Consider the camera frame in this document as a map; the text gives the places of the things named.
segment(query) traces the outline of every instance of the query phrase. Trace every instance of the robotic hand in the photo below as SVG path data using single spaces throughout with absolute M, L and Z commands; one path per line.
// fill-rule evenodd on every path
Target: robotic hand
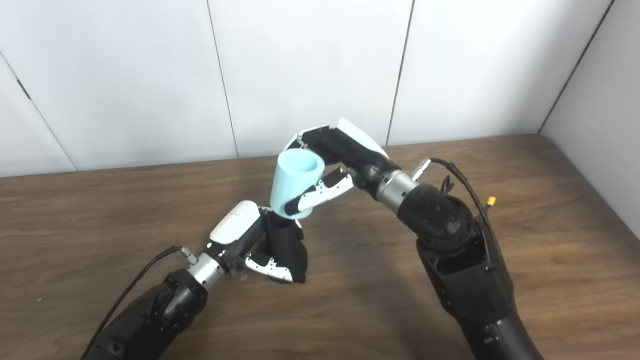
M 172 247 L 147 265 L 118 299 L 81 359 L 159 359 L 204 309 L 211 288 L 227 273 L 249 268 L 276 282 L 306 280 L 307 250 L 300 241 L 300 223 L 269 208 L 240 202 L 211 232 L 210 239 L 198 258 L 184 247 Z M 169 274 L 105 327 L 117 305 L 151 265 L 177 251 L 182 251 L 191 265 Z
M 393 211 L 417 236 L 422 264 L 444 309 L 460 325 L 476 359 L 542 360 L 522 323 L 507 271 L 487 211 L 464 175 L 452 164 L 426 159 L 412 175 L 357 127 L 340 120 L 296 135 L 285 150 L 303 148 L 327 165 L 342 168 L 285 205 L 288 215 L 311 209 L 352 189 L 366 191 Z M 449 176 L 440 190 L 418 180 L 431 163 L 445 166 L 471 194 L 479 215 L 450 196 Z

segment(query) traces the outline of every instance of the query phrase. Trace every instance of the wall seam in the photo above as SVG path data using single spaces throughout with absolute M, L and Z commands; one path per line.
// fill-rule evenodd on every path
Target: wall seam
M 402 79 L 402 70 L 404 67 L 404 56 L 406 54 L 406 45 L 409 42 L 409 32 L 411 31 L 411 21 L 413 20 L 413 9 L 415 8 L 415 0 L 411 2 L 411 12 L 409 13 L 409 23 L 406 26 L 406 36 L 404 37 L 404 47 L 402 49 L 402 59 L 400 60 L 400 70 L 398 71 L 398 81 L 396 83 L 396 93 L 394 94 L 394 104 L 391 107 L 391 119 L 389 119 L 389 129 L 387 131 L 387 142 L 385 146 L 389 146 L 389 138 L 391 137 L 391 125 L 394 123 L 394 115 L 396 113 L 396 102 L 398 100 L 398 90 L 400 89 L 400 80 Z
M 571 82 L 571 79 L 573 78 L 573 75 L 575 74 L 575 71 L 578 69 L 578 66 L 580 66 L 580 63 L 582 62 L 582 59 L 584 58 L 584 55 L 589 50 L 589 47 L 591 46 L 591 43 L 593 42 L 593 39 L 598 34 L 598 31 L 600 31 L 600 26 L 602 26 L 602 24 L 604 23 L 604 20 L 607 18 L 607 15 L 609 14 L 609 10 L 611 10 L 611 7 L 613 6 L 613 4 L 615 2 L 616 2 L 616 0 L 611 0 L 611 2 L 609 3 L 609 6 L 604 11 L 604 14 L 602 15 L 602 18 L 600 19 L 600 22 L 598 23 L 598 26 L 596 27 L 595 31 L 591 35 L 591 38 L 589 39 L 589 42 L 587 43 L 587 46 L 582 51 L 582 54 L 580 55 L 580 58 L 578 59 L 578 62 L 575 63 L 575 66 L 573 67 L 573 70 L 571 71 L 571 74 L 569 74 L 569 77 L 564 82 L 562 90 L 560 90 L 560 93 L 556 97 L 556 101 L 554 101 L 554 104 L 551 106 L 551 109 L 549 110 L 549 113 L 547 114 L 547 117 L 545 117 L 545 120 L 542 122 L 542 126 L 540 126 L 540 130 L 538 130 L 538 135 L 540 135 L 540 133 L 542 133 L 542 129 L 545 127 L 545 125 L 547 125 L 547 122 L 549 121 L 549 118 L 551 117 L 551 114 L 553 114 L 554 110 L 556 109 L 556 106 L 558 105 L 558 102 L 560 101 L 560 98 L 564 94 L 564 91 L 566 90 L 567 86 L 569 85 L 569 82 Z
M 229 114 L 229 123 L 231 124 L 231 135 L 234 137 L 234 146 L 236 147 L 236 157 L 240 158 L 238 151 L 238 142 L 236 140 L 236 131 L 234 129 L 234 121 L 231 118 L 231 107 L 229 106 L 229 96 L 227 95 L 227 84 L 225 84 L 225 75 L 222 71 L 222 61 L 220 61 L 220 52 L 218 51 L 218 40 L 216 39 L 216 30 L 213 26 L 213 18 L 211 17 L 211 6 L 207 0 L 207 10 L 209 11 L 209 22 L 211 23 L 211 33 L 213 34 L 213 44 L 216 47 L 216 56 L 218 57 L 218 67 L 220 68 L 220 78 L 222 79 L 222 89 L 225 91 L 225 101 L 227 102 L 227 113 Z
M 16 82 L 18 82 L 18 85 L 22 88 L 22 91 L 24 92 L 24 95 L 27 97 L 27 99 L 29 99 L 29 101 L 31 102 L 31 104 L 33 105 L 34 109 L 38 112 L 38 115 L 40 116 L 40 118 L 42 119 L 42 122 L 44 122 L 45 126 L 47 127 L 47 129 L 49 130 L 49 132 L 51 133 L 51 136 L 53 136 L 53 138 L 55 139 L 56 143 L 58 143 L 58 146 L 60 146 L 60 149 L 62 150 L 62 152 L 65 154 L 65 156 L 67 157 L 67 160 L 69 160 L 69 163 L 71 164 L 71 166 L 74 168 L 74 171 L 78 171 L 78 168 L 76 166 L 76 164 L 74 163 L 73 160 L 71 160 L 71 156 L 69 156 L 69 153 L 67 152 L 67 150 L 65 149 L 64 146 L 62 146 L 62 143 L 60 142 L 60 139 L 58 139 L 58 137 L 56 136 L 56 133 L 53 131 L 53 129 L 51 128 L 51 126 L 49 125 L 49 122 L 47 121 L 47 119 L 44 117 L 44 115 L 42 115 L 42 111 L 40 111 L 40 108 L 38 107 L 38 105 L 35 103 L 35 101 L 33 100 L 33 97 L 31 95 L 29 95 L 29 92 L 26 89 L 26 86 L 24 85 L 24 83 L 20 80 L 20 78 L 18 77 L 18 74 L 15 73 L 15 70 L 13 69 L 13 67 L 11 66 L 11 64 L 9 64 L 9 60 L 6 59 L 6 57 L 4 56 L 3 52 L 0 51 L 0 58 L 2 58 L 4 60 L 4 63 L 6 64 L 6 66 L 9 68 L 9 71 L 11 71 L 11 73 L 13 74 Z

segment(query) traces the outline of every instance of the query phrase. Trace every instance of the cable connector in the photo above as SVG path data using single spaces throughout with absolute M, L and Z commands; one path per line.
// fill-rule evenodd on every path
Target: cable connector
M 424 159 L 422 163 L 411 173 L 411 180 L 418 181 L 431 164 L 431 159 Z
M 488 213 L 489 209 L 491 209 L 493 207 L 493 205 L 495 205 L 495 201 L 497 199 L 493 196 L 489 196 L 489 199 L 487 199 L 486 201 L 486 205 L 484 205 L 484 212 Z
M 183 246 L 180 249 L 180 252 L 182 253 L 182 255 L 184 255 L 185 258 L 187 258 L 187 261 L 189 261 L 191 265 L 195 265 L 198 263 L 198 258 L 196 258 L 196 256 L 186 247 Z

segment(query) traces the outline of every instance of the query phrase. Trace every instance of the black fingertip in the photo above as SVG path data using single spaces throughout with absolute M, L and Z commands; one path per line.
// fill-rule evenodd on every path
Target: black fingertip
M 297 197 L 292 201 L 289 201 L 287 204 L 285 204 L 284 206 L 285 214 L 289 215 L 290 217 L 292 217 L 293 215 L 300 214 L 300 210 L 298 209 L 298 206 L 300 205 L 300 199 L 302 199 L 302 197 Z
M 289 149 L 300 149 L 301 147 L 302 147 L 302 145 L 300 145 L 299 142 L 294 141 L 293 143 L 291 143 L 291 145 L 289 145 L 287 150 L 289 150 Z

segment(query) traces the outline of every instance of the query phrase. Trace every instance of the light blue cup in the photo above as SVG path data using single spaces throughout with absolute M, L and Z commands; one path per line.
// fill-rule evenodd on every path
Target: light blue cup
M 324 161 L 314 152 L 289 149 L 278 156 L 276 175 L 271 190 L 271 208 L 276 214 L 288 219 L 306 218 L 313 209 L 290 217 L 284 211 L 289 201 L 302 195 L 318 183 L 324 172 Z

